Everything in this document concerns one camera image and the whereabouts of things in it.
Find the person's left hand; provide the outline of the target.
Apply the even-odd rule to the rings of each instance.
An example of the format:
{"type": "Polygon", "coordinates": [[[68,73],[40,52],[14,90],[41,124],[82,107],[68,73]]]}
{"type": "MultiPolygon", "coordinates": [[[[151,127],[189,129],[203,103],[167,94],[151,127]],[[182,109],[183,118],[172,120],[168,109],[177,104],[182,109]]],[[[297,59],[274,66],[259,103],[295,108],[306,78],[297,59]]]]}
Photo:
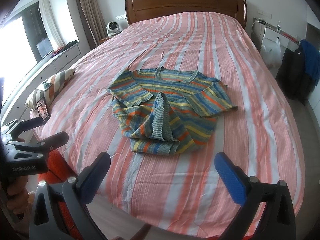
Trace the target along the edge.
{"type": "Polygon", "coordinates": [[[9,195],[7,208],[16,215],[24,213],[28,206],[29,194],[25,187],[27,182],[27,176],[17,177],[7,188],[7,193],[9,195]]]}

